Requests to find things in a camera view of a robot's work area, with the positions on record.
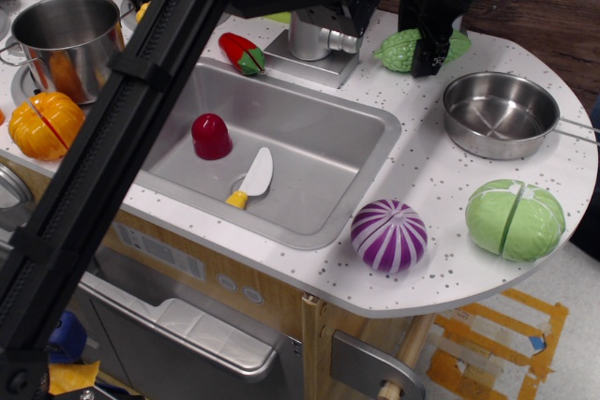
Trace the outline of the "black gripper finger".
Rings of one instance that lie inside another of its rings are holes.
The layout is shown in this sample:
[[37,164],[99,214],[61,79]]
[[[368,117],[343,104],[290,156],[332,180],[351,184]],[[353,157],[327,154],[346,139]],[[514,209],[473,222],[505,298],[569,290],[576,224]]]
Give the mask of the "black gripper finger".
[[415,78],[437,75],[450,50],[451,28],[419,27],[417,31],[420,38],[413,51],[411,75]]

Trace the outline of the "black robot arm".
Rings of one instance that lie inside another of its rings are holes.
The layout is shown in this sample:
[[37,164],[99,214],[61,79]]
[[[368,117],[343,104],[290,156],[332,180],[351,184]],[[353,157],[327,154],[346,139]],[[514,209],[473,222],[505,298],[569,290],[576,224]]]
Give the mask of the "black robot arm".
[[46,346],[223,12],[331,7],[359,36],[379,0],[153,0],[1,271],[1,394],[30,397]]

